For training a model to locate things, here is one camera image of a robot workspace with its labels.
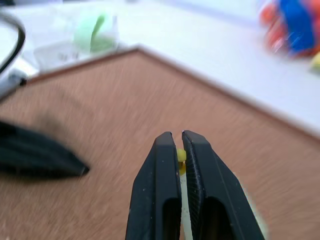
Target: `black cable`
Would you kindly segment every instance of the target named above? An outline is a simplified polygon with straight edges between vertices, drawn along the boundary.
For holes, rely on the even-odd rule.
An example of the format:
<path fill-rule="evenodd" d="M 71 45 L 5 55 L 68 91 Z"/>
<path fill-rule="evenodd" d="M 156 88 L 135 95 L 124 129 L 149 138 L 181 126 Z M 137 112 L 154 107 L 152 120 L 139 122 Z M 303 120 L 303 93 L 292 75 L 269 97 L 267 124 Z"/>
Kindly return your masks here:
<path fill-rule="evenodd" d="M 12 63 L 12 61 L 15 59 L 15 57 L 18 55 L 18 53 L 22 49 L 26 39 L 26 32 L 23 25 L 13 16 L 0 12 L 0 21 L 3 21 L 9 24 L 11 27 L 16 28 L 18 31 L 18 39 L 16 41 L 16 45 L 13 51 L 11 52 L 11 54 L 5 59 L 4 64 L 0 67 L 0 74 L 1 74 Z"/>

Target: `white surface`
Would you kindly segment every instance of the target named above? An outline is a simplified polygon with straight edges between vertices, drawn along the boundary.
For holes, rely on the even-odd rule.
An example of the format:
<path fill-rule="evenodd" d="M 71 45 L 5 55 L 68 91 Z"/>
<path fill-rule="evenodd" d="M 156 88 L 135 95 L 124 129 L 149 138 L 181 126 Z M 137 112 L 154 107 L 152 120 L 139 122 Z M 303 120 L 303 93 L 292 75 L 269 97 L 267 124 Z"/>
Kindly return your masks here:
<path fill-rule="evenodd" d="M 84 13 L 97 10 L 117 13 L 124 43 L 142 44 L 208 82 L 320 136 L 320 77 L 309 72 L 307 60 L 286 59 L 266 51 L 263 33 L 256 28 L 150 1 L 69 3 L 46 8 L 75 22 Z M 34 11 L 31 7 L 11 10 L 22 21 Z"/>

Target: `colorful toy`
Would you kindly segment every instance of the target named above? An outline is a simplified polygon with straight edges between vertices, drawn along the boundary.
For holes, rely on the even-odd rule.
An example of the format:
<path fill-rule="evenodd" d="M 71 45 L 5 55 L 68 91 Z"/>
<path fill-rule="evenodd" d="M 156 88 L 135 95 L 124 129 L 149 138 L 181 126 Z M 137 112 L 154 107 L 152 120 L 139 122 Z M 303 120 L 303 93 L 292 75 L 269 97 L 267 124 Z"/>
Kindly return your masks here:
<path fill-rule="evenodd" d="M 320 51 L 320 0 L 278 0 L 260 13 L 268 26 L 266 44 L 273 51 L 313 56 Z"/>

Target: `brown table surface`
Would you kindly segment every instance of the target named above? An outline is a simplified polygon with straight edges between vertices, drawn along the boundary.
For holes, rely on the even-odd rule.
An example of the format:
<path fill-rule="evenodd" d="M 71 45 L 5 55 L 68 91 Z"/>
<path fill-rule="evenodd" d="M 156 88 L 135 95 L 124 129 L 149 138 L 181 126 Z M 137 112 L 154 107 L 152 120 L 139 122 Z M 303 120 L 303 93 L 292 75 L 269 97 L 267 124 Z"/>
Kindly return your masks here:
<path fill-rule="evenodd" d="M 0 240 L 123 240 L 134 178 L 158 135 L 204 135 L 246 187 L 270 239 L 320 239 L 320 144 L 133 51 L 42 77 L 0 117 L 46 133 L 90 166 L 82 178 L 0 175 Z"/>

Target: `yellow object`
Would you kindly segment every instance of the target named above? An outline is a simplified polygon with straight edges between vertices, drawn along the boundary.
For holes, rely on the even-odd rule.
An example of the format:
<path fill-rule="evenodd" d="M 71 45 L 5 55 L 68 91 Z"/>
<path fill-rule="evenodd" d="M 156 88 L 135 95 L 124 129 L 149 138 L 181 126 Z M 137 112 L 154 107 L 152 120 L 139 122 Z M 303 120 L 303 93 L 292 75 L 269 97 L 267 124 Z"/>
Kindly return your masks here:
<path fill-rule="evenodd" d="M 176 150 L 176 154 L 178 156 L 178 162 L 182 163 L 185 162 L 187 160 L 187 153 L 185 150 L 178 148 Z"/>
<path fill-rule="evenodd" d="M 187 160 L 187 153 L 186 153 L 185 150 L 183 150 L 181 148 L 178 148 L 176 150 L 176 155 L 178 157 L 179 173 L 180 173 L 180 176 L 181 176 L 182 174 L 186 173 L 185 161 Z"/>
<path fill-rule="evenodd" d="M 320 70 L 320 53 L 317 53 L 313 57 L 311 65 L 314 69 Z"/>

